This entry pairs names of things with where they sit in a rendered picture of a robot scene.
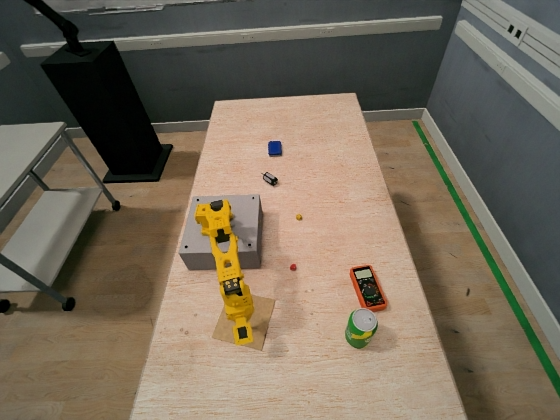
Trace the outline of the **tan mat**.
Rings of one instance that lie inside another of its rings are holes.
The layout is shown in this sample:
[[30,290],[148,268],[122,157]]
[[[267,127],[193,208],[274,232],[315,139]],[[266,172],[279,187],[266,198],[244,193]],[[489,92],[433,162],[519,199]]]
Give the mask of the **tan mat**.
[[[241,344],[241,346],[262,351],[275,300],[256,295],[252,295],[252,299],[255,311],[247,323],[250,322],[251,325],[253,342]],[[235,344],[233,333],[235,325],[233,320],[227,319],[224,304],[212,338]]]

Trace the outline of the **orange digital multimeter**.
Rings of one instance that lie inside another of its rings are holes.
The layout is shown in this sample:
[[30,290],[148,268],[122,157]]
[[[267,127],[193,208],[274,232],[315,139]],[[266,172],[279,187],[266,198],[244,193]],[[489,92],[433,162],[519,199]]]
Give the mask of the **orange digital multimeter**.
[[352,267],[349,275],[361,308],[372,312],[386,308],[387,301],[371,265]]

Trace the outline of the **blue flat block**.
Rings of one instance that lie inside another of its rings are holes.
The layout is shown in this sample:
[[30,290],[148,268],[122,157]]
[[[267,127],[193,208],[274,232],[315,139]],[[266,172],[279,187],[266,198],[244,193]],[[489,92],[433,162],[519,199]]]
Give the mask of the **blue flat block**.
[[281,156],[281,141],[269,141],[268,142],[268,154],[269,157],[278,157]]

